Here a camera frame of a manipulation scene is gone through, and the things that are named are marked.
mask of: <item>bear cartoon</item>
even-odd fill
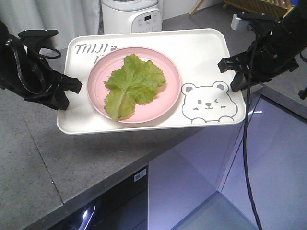
[[[184,84],[181,87],[181,92],[185,95],[183,115],[191,120],[191,124],[234,121],[238,106],[232,101],[228,91],[229,87],[223,81],[200,87],[192,83]]]

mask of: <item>white wall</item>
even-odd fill
[[[163,5],[163,20],[191,12],[198,2],[199,0],[160,0],[160,4]],[[222,0],[205,0],[198,9],[221,2]]]

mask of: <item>paw print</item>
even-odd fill
[[[114,50],[116,50],[116,49],[118,49],[117,46],[111,46],[111,49],[110,49],[110,50],[111,50],[111,51],[114,51]]]

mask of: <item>round plate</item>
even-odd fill
[[[120,69],[124,65],[127,55],[135,54],[142,60],[151,60],[159,67],[166,78],[166,83],[158,89],[154,100],[145,105],[135,106],[135,112],[122,123],[142,123],[151,121],[166,113],[176,102],[181,89],[181,77],[174,63],[165,55],[145,47],[127,47],[117,49],[101,58],[93,67],[87,82],[88,96],[94,108],[109,117],[104,109],[105,98],[110,90],[105,87],[103,81],[108,81],[112,71]]]

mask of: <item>lettuce leaf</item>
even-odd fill
[[[152,102],[165,82],[162,70],[151,60],[145,62],[135,54],[128,55],[121,69],[113,71],[108,81],[104,81],[111,90],[104,109],[114,121],[126,119],[134,113],[135,104]]]

